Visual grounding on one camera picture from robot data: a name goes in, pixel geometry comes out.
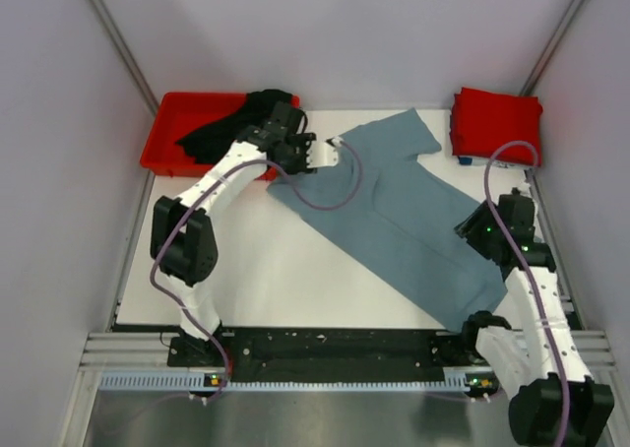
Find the blue grey t shirt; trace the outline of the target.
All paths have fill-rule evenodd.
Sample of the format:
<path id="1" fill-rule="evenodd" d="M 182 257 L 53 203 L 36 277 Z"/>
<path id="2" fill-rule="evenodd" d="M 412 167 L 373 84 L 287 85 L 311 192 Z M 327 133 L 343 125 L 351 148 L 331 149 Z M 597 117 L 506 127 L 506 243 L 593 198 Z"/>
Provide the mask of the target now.
<path id="1" fill-rule="evenodd" d="M 340 164 L 268 193 L 445 328 L 495 310 L 506 294 L 499 269 L 454 231 L 478 203 L 418 163 L 441 146 L 417 112 L 341 138 Z"/>

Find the red t shirt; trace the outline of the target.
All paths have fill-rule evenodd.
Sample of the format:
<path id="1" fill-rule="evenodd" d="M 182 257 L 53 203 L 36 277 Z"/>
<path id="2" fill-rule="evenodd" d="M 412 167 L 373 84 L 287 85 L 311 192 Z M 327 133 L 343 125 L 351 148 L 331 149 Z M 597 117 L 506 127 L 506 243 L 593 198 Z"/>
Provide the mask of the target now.
<path id="1" fill-rule="evenodd" d="M 517 165 L 541 165 L 540 119 L 542 105 L 535 96 L 510 96 L 471 88 L 454 94 L 450 133 L 452 154 L 464 162 L 489 159 L 503 145 L 531 144 L 534 157 L 524 146 L 511 147 L 498 160 Z"/>

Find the red plastic bin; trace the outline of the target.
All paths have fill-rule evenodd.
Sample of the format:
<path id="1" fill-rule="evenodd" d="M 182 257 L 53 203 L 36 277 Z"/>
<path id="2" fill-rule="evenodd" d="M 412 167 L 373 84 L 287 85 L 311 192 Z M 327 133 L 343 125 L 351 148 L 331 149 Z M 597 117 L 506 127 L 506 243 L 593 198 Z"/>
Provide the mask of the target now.
<path id="1" fill-rule="evenodd" d="M 224 118 L 239 108 L 244 93 L 170 92 L 164 95 L 140 165 L 157 176 L 201 177 L 214 164 L 197 164 L 175 142 L 197 127 Z M 293 95 L 291 105 L 300 106 Z"/>

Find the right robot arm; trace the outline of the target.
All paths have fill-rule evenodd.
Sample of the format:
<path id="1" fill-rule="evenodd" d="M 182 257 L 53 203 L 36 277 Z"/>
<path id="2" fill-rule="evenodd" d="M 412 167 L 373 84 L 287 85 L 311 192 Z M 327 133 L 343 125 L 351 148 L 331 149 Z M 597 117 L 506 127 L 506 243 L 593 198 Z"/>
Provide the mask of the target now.
<path id="1" fill-rule="evenodd" d="M 522 446 L 595 446 L 614 408 L 612 390 L 598 383 L 580 356 L 559 295 L 549 246 L 535 240 L 536 203 L 513 190 L 481 203 L 455 228 L 493 262 L 518 309 L 521 330 L 488 311 L 462 326 L 459 349 L 473 364 L 487 362 L 509 400 L 513 438 Z"/>

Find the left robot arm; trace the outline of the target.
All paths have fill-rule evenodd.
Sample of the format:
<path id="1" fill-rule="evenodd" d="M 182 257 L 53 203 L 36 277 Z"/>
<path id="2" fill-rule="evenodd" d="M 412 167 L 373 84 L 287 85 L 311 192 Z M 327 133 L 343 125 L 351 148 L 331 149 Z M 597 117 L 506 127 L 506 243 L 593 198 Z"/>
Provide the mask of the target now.
<path id="1" fill-rule="evenodd" d="M 307 172 L 316 135 L 305 131 L 304 111 L 279 102 L 271 115 L 243 128 L 226 153 L 199 181 L 174 198 L 160 197 L 153 209 L 150 255 L 152 286 L 180 310 L 180 327 L 192 336 L 189 352 L 202 364 L 223 351 L 214 332 L 221 324 L 204 286 L 219 260 L 214 223 L 269 168 Z"/>

